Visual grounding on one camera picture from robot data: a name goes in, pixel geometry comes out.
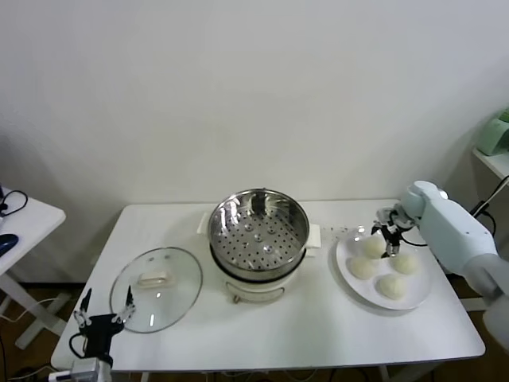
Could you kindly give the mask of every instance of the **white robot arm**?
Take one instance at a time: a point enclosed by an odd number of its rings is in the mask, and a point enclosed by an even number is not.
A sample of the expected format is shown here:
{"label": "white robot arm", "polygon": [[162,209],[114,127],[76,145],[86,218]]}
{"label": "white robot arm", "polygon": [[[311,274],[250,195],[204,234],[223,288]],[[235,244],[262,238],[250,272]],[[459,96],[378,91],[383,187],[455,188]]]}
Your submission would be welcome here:
{"label": "white robot arm", "polygon": [[440,263],[484,297],[484,324],[509,351],[509,262],[498,256],[492,234],[427,181],[413,183],[400,203],[379,210],[377,219],[374,231],[382,231],[388,255],[398,254],[403,232],[418,227]]}

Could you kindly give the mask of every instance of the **lid rim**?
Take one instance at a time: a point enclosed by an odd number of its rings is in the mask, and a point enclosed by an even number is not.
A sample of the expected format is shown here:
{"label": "lid rim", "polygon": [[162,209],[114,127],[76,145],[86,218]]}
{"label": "lid rim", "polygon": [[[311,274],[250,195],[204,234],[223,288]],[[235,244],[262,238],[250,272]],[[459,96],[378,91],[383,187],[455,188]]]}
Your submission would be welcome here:
{"label": "lid rim", "polygon": [[169,325],[167,326],[163,326],[162,328],[159,328],[159,329],[156,329],[156,330],[151,330],[151,331],[140,331],[140,330],[136,330],[136,329],[130,329],[130,328],[127,328],[126,326],[124,327],[125,330],[131,332],[131,333],[139,333],[139,334],[150,334],[150,333],[157,333],[157,332],[160,332],[164,329],[168,329],[170,326],[173,326],[175,325],[176,323],[178,323],[182,318],[184,318],[184,316],[194,307],[194,305],[196,304],[196,301],[198,300],[198,297],[200,297],[200,292],[201,292],[201,288],[203,287],[204,285],[204,272],[203,272],[203,269],[201,267],[201,264],[200,264],[200,261],[198,261],[198,259],[194,256],[194,254],[192,254],[190,251],[188,251],[187,249],[184,249],[184,248],[180,248],[180,247],[159,247],[159,248],[154,248],[154,249],[150,249],[146,252],[143,252],[141,255],[138,255],[136,256],[134,259],[132,259],[129,263],[126,264],[126,266],[124,268],[122,268],[122,270],[119,272],[119,274],[117,275],[117,277],[115,278],[114,282],[113,282],[113,285],[111,286],[111,289],[110,289],[110,296],[109,296],[109,301],[108,301],[108,305],[110,306],[110,312],[111,313],[115,313],[113,311],[113,304],[112,304],[112,297],[113,297],[113,290],[115,289],[115,285],[116,283],[118,282],[119,280],[119,277],[123,274],[123,272],[134,262],[136,261],[137,259],[141,258],[142,256],[148,254],[148,253],[151,253],[151,252],[154,252],[154,251],[160,251],[160,250],[177,250],[177,251],[182,251],[182,252],[185,252],[187,253],[188,255],[191,256],[191,258],[196,262],[196,265],[198,266],[198,269],[200,270],[200,284],[198,286],[198,292],[196,293],[196,296],[195,298],[192,300],[191,302],[191,305],[189,305],[189,308],[181,315],[179,316],[175,321],[173,321],[172,323],[170,323]]}

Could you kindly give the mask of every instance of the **dough ball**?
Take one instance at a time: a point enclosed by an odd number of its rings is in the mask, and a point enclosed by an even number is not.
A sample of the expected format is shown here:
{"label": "dough ball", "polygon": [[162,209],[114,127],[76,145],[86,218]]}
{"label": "dough ball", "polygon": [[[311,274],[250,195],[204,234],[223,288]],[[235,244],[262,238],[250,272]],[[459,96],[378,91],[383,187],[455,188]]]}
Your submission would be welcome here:
{"label": "dough ball", "polygon": [[399,300],[406,294],[405,280],[401,276],[385,275],[376,285],[381,294],[392,300]]}
{"label": "dough ball", "polygon": [[379,235],[371,235],[359,242],[362,252],[370,259],[380,259],[385,253],[385,240]]}
{"label": "dough ball", "polygon": [[392,265],[396,271],[404,275],[412,275],[419,269],[419,262],[415,258],[415,255],[410,255],[408,253],[400,253],[392,257],[390,259],[390,265]]}
{"label": "dough ball", "polygon": [[347,268],[356,278],[368,280],[375,275],[376,268],[373,260],[364,256],[354,256],[347,260]]}

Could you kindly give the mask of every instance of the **black cable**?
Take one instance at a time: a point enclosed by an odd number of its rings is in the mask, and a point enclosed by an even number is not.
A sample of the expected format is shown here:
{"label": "black cable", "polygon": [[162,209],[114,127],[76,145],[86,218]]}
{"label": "black cable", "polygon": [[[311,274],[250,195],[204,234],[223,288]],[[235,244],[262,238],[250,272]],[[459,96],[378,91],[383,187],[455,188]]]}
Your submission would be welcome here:
{"label": "black cable", "polygon": [[355,368],[355,369],[363,375],[365,382],[369,382],[369,376],[367,376],[367,373],[364,369],[362,369],[362,368]]}
{"label": "black cable", "polygon": [[2,359],[3,359],[3,380],[7,382],[7,361],[6,361],[6,347],[3,345],[2,336],[0,336],[0,345],[2,346]]}
{"label": "black cable", "polygon": [[480,213],[482,213],[485,209],[487,209],[490,205],[487,204],[483,207],[482,210],[479,210],[477,211],[477,209],[484,204],[484,201],[479,201],[479,203],[476,204],[476,206],[471,209],[470,211],[468,211],[468,213],[470,213],[470,215],[474,216],[474,217],[478,217]]}
{"label": "black cable", "polygon": [[20,191],[19,189],[13,189],[12,191],[9,191],[3,198],[2,198],[2,201],[0,201],[0,206],[1,206],[1,209],[0,210],[3,210],[3,209],[7,209],[8,208],[8,205],[6,203],[6,200],[7,198],[9,197],[9,195],[12,195],[14,193],[20,193],[23,197],[25,197],[25,202],[23,203],[23,205],[18,208],[18,209],[15,209],[14,211],[10,211],[10,212],[7,212],[7,213],[3,213],[3,212],[0,212],[0,216],[1,217],[6,217],[6,216],[9,216],[9,215],[12,215],[13,213],[16,213],[18,211],[21,211],[24,207],[26,207],[26,205],[28,204],[29,202],[29,196],[24,193],[23,191]]}
{"label": "black cable", "polygon": [[493,217],[493,215],[492,215],[491,213],[489,213],[488,211],[483,211],[483,212],[481,213],[481,215],[483,215],[483,216],[487,217],[489,220],[491,220],[491,221],[492,221],[492,228],[493,228],[493,229],[492,229],[492,236],[494,236],[494,235],[495,235],[495,233],[496,233],[496,221],[495,221],[495,218],[494,218],[494,217]]}
{"label": "black cable", "polygon": [[403,234],[400,234],[400,236],[401,236],[401,240],[403,240],[405,243],[407,243],[409,245],[413,245],[414,247],[427,247],[428,246],[428,244],[417,244],[417,243],[413,243],[411,241],[408,241],[407,239],[405,239],[403,237]]}
{"label": "black cable", "polygon": [[331,371],[331,375],[328,378],[328,382],[332,382],[332,378],[334,378],[334,375],[336,374],[337,371],[338,371],[337,368]]}
{"label": "black cable", "polygon": [[79,354],[75,349],[74,349],[74,346],[72,346],[72,340],[74,340],[76,337],[79,337],[81,336],[81,333],[76,333],[76,334],[73,334],[70,338],[69,338],[69,348],[70,350],[72,351],[72,354],[74,354],[75,356],[77,356],[78,358],[84,358],[84,356],[82,356],[81,354]]}
{"label": "black cable", "polygon": [[495,189],[493,190],[493,192],[490,194],[490,196],[488,197],[488,199],[490,197],[492,197],[493,195],[495,195],[495,193],[497,193],[500,189],[500,187],[502,186],[502,184],[507,180],[509,179],[509,175],[507,175],[506,177],[504,177],[500,182],[499,184],[495,187]]}

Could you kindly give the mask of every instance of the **white wall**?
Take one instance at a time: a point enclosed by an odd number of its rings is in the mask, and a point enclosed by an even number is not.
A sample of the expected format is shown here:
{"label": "white wall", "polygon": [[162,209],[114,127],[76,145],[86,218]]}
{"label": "white wall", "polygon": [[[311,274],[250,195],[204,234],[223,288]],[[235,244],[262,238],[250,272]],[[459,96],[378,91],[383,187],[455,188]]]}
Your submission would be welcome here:
{"label": "white wall", "polygon": [[0,179],[68,219],[17,267],[84,280],[129,203],[475,199],[509,100],[505,0],[2,2]]}

